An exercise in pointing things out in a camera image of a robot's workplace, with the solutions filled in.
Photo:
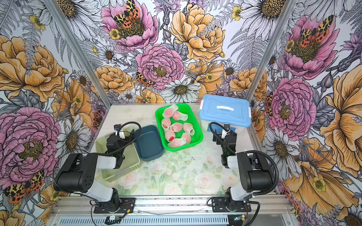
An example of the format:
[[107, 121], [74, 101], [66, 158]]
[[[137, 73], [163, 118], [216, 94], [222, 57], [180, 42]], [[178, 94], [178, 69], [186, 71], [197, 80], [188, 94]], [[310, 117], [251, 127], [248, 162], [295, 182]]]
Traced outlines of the dark teal plastic tub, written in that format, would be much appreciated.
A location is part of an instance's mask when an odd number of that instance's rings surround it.
[[155, 125], [142, 127], [141, 130], [137, 129], [135, 136], [138, 136], [135, 147], [140, 159], [150, 162], [163, 155], [164, 147], [158, 128]]

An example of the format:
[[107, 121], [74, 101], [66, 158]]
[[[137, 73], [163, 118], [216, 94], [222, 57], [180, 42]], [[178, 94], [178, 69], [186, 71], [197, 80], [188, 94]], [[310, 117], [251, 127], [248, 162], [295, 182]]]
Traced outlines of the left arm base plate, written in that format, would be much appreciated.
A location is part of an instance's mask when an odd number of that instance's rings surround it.
[[136, 198], [120, 197], [118, 201], [100, 202], [96, 204], [95, 214], [133, 213]]

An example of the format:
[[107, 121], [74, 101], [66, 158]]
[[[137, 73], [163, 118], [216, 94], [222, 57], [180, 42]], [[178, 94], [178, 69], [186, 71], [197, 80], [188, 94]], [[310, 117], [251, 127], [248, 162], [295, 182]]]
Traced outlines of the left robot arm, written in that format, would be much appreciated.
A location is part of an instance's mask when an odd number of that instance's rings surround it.
[[125, 160], [124, 150], [138, 139], [135, 131], [121, 138], [120, 131], [107, 138], [105, 153], [70, 154], [54, 179], [54, 189], [68, 194], [80, 194], [95, 201], [102, 211], [117, 212], [121, 209], [118, 192], [95, 179], [99, 169], [118, 169]]

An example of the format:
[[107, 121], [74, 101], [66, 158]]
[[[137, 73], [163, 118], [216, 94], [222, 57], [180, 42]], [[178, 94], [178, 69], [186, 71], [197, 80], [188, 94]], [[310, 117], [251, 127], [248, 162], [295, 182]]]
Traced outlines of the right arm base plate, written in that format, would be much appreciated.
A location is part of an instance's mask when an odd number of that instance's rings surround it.
[[227, 201], [225, 197], [211, 197], [207, 201], [213, 212], [251, 212], [251, 206], [242, 201]]

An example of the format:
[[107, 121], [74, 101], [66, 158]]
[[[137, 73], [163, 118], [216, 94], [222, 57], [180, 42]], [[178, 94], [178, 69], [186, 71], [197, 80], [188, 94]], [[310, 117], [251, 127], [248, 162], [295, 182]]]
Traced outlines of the blue lidded storage box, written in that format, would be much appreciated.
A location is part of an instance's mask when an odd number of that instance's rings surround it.
[[252, 124], [249, 101], [211, 94], [203, 96], [199, 108], [199, 118], [203, 131], [210, 131], [209, 123], [211, 122], [229, 124], [233, 131], [248, 128]]

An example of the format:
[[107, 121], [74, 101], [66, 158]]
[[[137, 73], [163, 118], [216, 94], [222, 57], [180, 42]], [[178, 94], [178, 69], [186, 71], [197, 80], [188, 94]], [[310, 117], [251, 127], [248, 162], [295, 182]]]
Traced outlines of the pale green perforated basket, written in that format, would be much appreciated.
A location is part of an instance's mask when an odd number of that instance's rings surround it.
[[[105, 153], [107, 151], [107, 136], [103, 136], [101, 138], [96, 139], [95, 147], [97, 153]], [[140, 158], [136, 151], [136, 147], [134, 143], [125, 148], [123, 155], [125, 159], [123, 160], [121, 167], [118, 169], [99, 169], [96, 171], [96, 179], [106, 182], [113, 182], [126, 174], [140, 168]]]

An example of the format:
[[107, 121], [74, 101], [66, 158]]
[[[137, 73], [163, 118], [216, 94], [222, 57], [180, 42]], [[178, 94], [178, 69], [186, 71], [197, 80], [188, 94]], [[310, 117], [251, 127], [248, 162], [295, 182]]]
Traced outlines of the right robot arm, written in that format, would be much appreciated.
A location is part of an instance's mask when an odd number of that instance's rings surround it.
[[209, 129], [213, 141], [222, 149], [222, 166], [239, 172], [239, 182], [228, 187], [223, 198], [212, 197], [209, 206], [213, 212], [249, 212], [250, 199], [266, 195], [277, 186], [277, 164], [262, 151], [237, 152], [237, 134], [229, 124], [211, 122]]

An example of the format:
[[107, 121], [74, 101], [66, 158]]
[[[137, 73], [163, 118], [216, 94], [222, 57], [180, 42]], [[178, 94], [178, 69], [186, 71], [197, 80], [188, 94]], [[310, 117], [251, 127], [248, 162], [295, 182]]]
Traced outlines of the aluminium front rail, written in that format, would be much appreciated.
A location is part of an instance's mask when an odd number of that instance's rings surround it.
[[251, 212], [213, 212], [209, 195], [134, 196], [133, 213], [95, 214], [95, 203], [64, 197], [51, 214], [50, 226], [297, 226], [292, 207], [283, 195], [251, 200]]

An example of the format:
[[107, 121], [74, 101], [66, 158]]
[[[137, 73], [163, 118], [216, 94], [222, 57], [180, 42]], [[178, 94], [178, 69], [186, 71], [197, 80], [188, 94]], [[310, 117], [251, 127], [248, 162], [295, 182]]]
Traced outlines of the bright green plastic basket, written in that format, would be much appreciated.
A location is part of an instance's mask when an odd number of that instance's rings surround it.
[[179, 107], [179, 111], [181, 113], [187, 114], [189, 116], [185, 122], [192, 124], [195, 133], [194, 133], [194, 135], [191, 135], [191, 141], [189, 144], [185, 144], [185, 145], [183, 145], [181, 147], [177, 147], [177, 148], [168, 147], [169, 142], [165, 138], [165, 130], [162, 128], [162, 123], [161, 123], [161, 121], [164, 119], [164, 117], [162, 116], [162, 113], [168, 106], [164, 106], [164, 107], [157, 109], [155, 112], [155, 118], [156, 118], [157, 126], [159, 129], [159, 134], [161, 137], [161, 142], [162, 142], [164, 149], [167, 151], [171, 151], [171, 152], [176, 152], [176, 151], [180, 151], [180, 150], [187, 149], [190, 147], [194, 147], [194, 146], [198, 145], [199, 143], [201, 143], [204, 138], [203, 132], [200, 128], [198, 120], [196, 119], [196, 117], [191, 109], [191, 106], [186, 103], [178, 103], [176, 105]]

